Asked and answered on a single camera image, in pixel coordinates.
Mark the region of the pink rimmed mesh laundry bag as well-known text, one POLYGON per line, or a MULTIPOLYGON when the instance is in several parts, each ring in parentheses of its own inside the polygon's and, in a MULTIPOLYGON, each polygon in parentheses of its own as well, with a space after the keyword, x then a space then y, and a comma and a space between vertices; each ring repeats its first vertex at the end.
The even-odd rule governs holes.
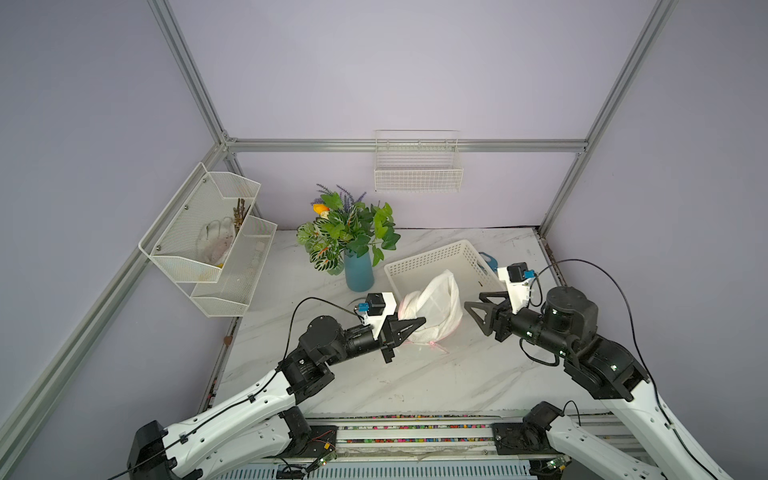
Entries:
POLYGON ((460 290, 454 274, 445 270, 423 290, 407 294, 401 300, 397 314, 400 320, 426 319, 423 326, 409 335, 407 343, 429 346, 448 354, 440 342, 457 330, 463 318, 460 290))

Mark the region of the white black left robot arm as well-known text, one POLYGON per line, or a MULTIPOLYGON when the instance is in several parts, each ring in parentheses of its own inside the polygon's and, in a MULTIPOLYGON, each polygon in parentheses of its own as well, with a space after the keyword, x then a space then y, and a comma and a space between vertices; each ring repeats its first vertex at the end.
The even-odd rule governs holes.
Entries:
POLYGON ((188 420, 141 427, 129 478, 213 479, 255 458, 302 452, 311 428, 299 406, 333 381, 331 366, 371 352, 390 362, 425 322, 390 315, 375 330, 364 324, 345 329, 331 316, 313 319, 297 347, 252 386, 188 420))

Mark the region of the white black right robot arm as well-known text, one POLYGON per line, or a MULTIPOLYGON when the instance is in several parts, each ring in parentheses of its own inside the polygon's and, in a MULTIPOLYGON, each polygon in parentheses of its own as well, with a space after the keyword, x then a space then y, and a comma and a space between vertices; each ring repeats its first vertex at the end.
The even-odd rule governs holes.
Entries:
POLYGON ((550 289, 540 311, 516 308, 507 292, 483 292, 464 305, 486 336, 511 336, 554 355, 565 373, 619 419, 652 459, 647 465, 585 431, 542 401, 520 425, 520 439, 575 459, 604 479, 726 479, 662 400, 650 372, 627 348, 597 332, 598 307, 581 291, 550 289))

